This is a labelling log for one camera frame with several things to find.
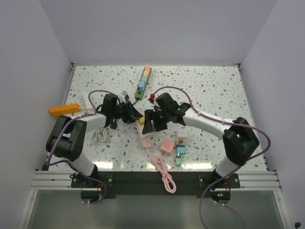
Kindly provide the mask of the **yellow small plug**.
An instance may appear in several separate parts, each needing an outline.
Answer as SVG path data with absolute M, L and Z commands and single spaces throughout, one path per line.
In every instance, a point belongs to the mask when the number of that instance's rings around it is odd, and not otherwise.
M 145 124 L 145 117 L 144 116 L 141 117 L 138 121 L 139 121 L 139 124 L 141 124 L 141 125 Z

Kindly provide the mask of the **pink power strip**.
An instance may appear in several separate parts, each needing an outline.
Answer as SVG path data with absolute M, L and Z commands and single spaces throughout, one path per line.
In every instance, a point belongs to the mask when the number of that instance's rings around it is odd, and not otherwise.
M 140 124 L 139 120 L 136 120 L 135 124 L 136 124 L 136 128 L 137 128 L 138 136 L 140 138 L 141 146 L 143 148 L 151 147 L 152 146 L 151 138 L 153 137 L 153 135 L 152 134 L 143 134 L 142 133 L 144 124 Z

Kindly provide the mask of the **pink cube plug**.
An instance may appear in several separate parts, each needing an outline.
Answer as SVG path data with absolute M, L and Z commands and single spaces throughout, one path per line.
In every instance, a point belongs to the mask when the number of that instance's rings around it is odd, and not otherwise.
M 163 155 L 170 156 L 172 154 L 174 147 L 175 147 L 174 141 L 165 139 L 165 140 L 163 140 L 163 142 L 159 148 L 159 151 Z

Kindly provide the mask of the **white power strip cartoon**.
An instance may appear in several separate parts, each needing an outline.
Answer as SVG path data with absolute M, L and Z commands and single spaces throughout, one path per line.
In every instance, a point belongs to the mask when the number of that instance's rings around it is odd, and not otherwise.
M 185 146 L 188 142 L 188 132 L 185 129 L 178 130 L 176 133 L 176 144 Z

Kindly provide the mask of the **teal plug adapter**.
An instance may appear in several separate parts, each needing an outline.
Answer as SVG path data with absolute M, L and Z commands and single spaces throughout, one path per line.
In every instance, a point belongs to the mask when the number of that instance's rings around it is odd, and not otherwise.
M 176 152 L 177 152 L 178 156 L 185 155 L 186 154 L 186 147 L 185 147 L 185 145 L 177 145 L 176 146 Z

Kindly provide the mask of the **green plug adapter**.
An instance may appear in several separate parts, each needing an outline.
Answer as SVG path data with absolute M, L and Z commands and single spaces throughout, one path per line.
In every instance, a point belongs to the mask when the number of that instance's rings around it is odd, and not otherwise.
M 182 157 L 180 155 L 177 155 L 174 161 L 176 167 L 180 167 L 182 165 Z

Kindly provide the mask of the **orange power strip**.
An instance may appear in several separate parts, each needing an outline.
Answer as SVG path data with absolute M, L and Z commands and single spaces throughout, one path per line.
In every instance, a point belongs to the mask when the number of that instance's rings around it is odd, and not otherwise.
M 73 113 L 80 112 L 80 106 L 79 104 L 68 104 L 68 105 L 62 105 L 57 107 L 52 107 L 49 110 L 49 114 L 53 117 L 58 117 L 61 115 L 69 115 Z

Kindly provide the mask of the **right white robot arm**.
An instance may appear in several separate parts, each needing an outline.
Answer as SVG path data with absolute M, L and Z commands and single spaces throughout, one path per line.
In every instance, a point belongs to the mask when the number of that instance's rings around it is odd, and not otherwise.
M 223 141 L 225 157 L 214 169 L 210 180 L 217 187 L 224 187 L 229 182 L 229 175 L 244 166 L 260 145 L 247 120 L 242 117 L 222 120 L 208 116 L 190 103 L 178 104 L 168 93 L 151 102 L 154 102 L 154 108 L 144 111 L 142 134 L 166 130 L 167 124 L 172 122 L 198 128 Z

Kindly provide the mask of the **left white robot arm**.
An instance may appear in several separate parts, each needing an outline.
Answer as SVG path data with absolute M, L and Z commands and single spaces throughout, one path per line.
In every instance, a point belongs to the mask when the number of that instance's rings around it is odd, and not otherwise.
M 82 174 L 82 182 L 88 187 L 98 184 L 98 168 L 83 153 L 84 139 L 87 132 L 108 127 L 121 119 L 126 124 L 134 123 L 143 117 L 130 101 L 121 102 L 118 96 L 106 94 L 103 103 L 92 114 L 84 114 L 72 119 L 61 115 L 46 143 L 49 152 L 46 164 L 52 166 L 53 156 L 61 158 L 74 171 Z

